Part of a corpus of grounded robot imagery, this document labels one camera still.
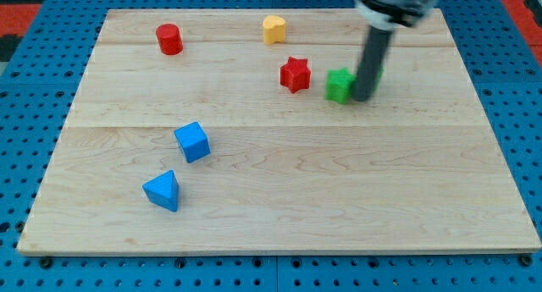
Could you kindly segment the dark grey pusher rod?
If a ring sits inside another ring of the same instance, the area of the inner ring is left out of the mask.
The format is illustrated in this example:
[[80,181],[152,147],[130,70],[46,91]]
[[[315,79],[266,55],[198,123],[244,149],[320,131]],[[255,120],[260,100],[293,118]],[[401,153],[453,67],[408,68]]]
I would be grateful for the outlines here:
[[351,88],[351,96],[355,101],[365,102],[374,94],[375,77],[380,66],[384,66],[384,59],[393,34],[393,30],[369,27],[361,60],[357,66],[356,79]]

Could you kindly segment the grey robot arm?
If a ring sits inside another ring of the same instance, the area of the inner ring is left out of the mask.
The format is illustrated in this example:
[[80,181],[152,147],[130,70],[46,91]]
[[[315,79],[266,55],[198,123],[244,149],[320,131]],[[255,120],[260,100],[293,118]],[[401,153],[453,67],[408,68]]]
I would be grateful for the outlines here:
[[384,59],[397,26],[413,27],[438,0],[354,0],[355,8],[368,22],[368,34],[357,65],[351,96],[369,100],[379,85]]

